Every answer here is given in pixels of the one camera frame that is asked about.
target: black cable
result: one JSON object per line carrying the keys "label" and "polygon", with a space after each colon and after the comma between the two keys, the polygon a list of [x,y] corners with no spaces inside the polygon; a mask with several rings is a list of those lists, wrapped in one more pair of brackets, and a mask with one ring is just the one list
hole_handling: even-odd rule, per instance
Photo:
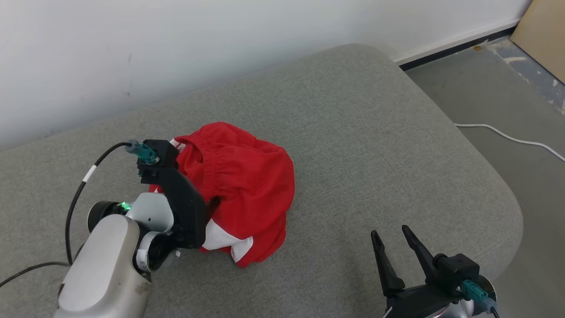
{"label": "black cable", "polygon": [[[98,160],[96,160],[96,162],[94,163],[94,167],[99,166],[100,163],[102,162],[102,160],[104,160],[112,151],[114,151],[114,150],[116,150],[116,149],[118,149],[122,146],[131,147],[131,145],[132,145],[131,143],[117,143],[117,144],[111,146],[108,150],[105,151],[105,153],[103,153],[100,156],[100,158],[98,158]],[[47,263],[42,263],[42,264],[30,266],[30,267],[22,270],[21,272],[12,275],[10,278],[4,280],[3,282],[1,282],[0,287],[9,283],[14,278],[18,278],[21,275],[23,275],[27,272],[30,272],[34,269],[37,269],[37,268],[42,268],[42,267],[50,266],[50,265],[59,265],[59,266],[65,266],[65,267],[70,267],[72,265],[73,261],[72,261],[72,255],[71,255],[71,239],[70,239],[70,234],[69,234],[70,229],[71,229],[71,217],[72,217],[72,212],[75,209],[76,202],[79,200],[79,196],[82,192],[82,189],[84,189],[85,185],[86,185],[86,181],[83,180],[80,183],[79,188],[76,190],[75,196],[73,197],[73,199],[71,201],[71,206],[69,207],[69,212],[67,213],[67,221],[65,223],[65,248],[67,249],[67,263],[63,263],[63,262],[60,262],[60,261],[50,261],[50,262],[47,262]],[[84,244],[76,252],[75,259],[79,255],[80,250],[82,249],[83,246],[84,246]]]}
{"label": "black cable", "polygon": [[34,270],[34,269],[37,269],[37,268],[42,268],[42,267],[45,267],[45,266],[50,266],[50,265],[59,265],[59,266],[65,266],[65,267],[68,267],[68,266],[69,266],[69,264],[63,263],[63,262],[61,262],[61,261],[50,261],[50,262],[47,262],[47,263],[42,263],[42,264],[30,266],[30,267],[28,267],[28,268],[22,270],[21,272],[12,275],[12,276],[11,276],[10,278],[8,278],[7,280],[4,280],[3,282],[1,282],[1,283],[0,283],[0,287],[4,286],[5,284],[7,284],[7,283],[9,283],[10,281],[12,281],[14,278],[18,278],[18,277],[22,276],[23,274],[25,274],[25,273],[27,273],[27,272],[30,272],[30,271],[32,271],[32,270]]}
{"label": "black cable", "polygon": [[[102,160],[104,160],[104,158],[106,158],[112,151],[122,147],[122,146],[128,146],[130,147],[132,144],[131,143],[117,143],[113,146],[111,146],[108,150],[106,150],[105,153],[103,153],[100,158],[98,158],[98,160],[96,160],[96,162],[94,163],[94,166],[98,166],[100,165],[100,163],[102,162]],[[75,205],[77,203],[77,201],[79,200],[79,196],[82,192],[82,189],[84,189],[84,186],[86,185],[86,181],[82,181],[79,185],[79,188],[76,190],[75,196],[72,198],[71,201],[71,206],[69,207],[69,212],[67,213],[67,221],[65,222],[65,249],[67,250],[67,262],[69,263],[69,265],[72,265],[73,261],[72,261],[72,253],[71,253],[71,217],[72,217],[72,212],[75,209]]]}

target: cardboard box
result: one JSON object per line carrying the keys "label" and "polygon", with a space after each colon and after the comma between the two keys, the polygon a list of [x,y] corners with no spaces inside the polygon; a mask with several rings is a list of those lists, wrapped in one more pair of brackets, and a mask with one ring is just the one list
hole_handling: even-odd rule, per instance
{"label": "cardboard box", "polygon": [[565,0],[534,0],[510,39],[565,83]]}

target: wall trim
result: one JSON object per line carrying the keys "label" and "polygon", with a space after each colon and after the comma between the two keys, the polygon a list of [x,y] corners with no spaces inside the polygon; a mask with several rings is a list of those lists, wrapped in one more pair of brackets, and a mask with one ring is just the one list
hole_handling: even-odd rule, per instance
{"label": "wall trim", "polygon": [[493,33],[500,32],[500,31],[505,30],[505,29],[510,29],[510,28],[516,27],[518,25],[518,23],[520,22],[520,20],[521,20],[521,17],[510,19],[510,20],[507,20],[505,22],[497,23],[495,25],[490,25],[486,28],[473,31],[473,32],[467,33],[467,34],[462,35],[462,36],[450,38],[446,41],[437,42],[435,44],[425,46],[425,47],[418,49],[416,51],[412,51],[412,52],[410,52],[410,53],[408,53],[404,56],[401,56],[401,57],[398,57],[398,58],[393,58],[392,60],[397,65],[406,64],[406,63],[415,61],[417,59],[426,57],[428,55],[432,55],[432,54],[441,52],[443,50],[447,50],[447,49],[453,48],[455,46],[465,44],[467,42],[471,42],[473,40],[477,40],[478,38],[482,38],[482,37],[491,35]]}

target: gray cushion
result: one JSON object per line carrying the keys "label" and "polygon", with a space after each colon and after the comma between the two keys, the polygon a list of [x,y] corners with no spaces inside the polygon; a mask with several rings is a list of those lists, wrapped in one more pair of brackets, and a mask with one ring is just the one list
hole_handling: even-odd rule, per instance
{"label": "gray cushion", "polygon": [[[226,121],[284,147],[296,196],[283,246],[246,269],[228,254],[185,250],[154,275],[146,317],[369,317],[385,299],[370,232],[379,231],[408,286],[423,273],[401,225],[431,253],[465,253],[495,278],[520,243],[522,217],[496,171],[386,56],[334,48],[249,79],[0,153],[0,278],[66,259],[64,220],[77,186],[109,146],[170,139]],[[98,200],[147,188],[136,159],[108,157],[72,222],[76,251]],[[36,270],[0,289],[0,316],[50,317],[66,268]]]}

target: white wall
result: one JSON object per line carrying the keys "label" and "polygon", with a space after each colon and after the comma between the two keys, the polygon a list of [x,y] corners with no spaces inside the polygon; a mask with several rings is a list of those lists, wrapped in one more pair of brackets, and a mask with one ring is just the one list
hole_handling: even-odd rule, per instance
{"label": "white wall", "polygon": [[530,0],[1,0],[0,149],[336,45],[408,61]]}

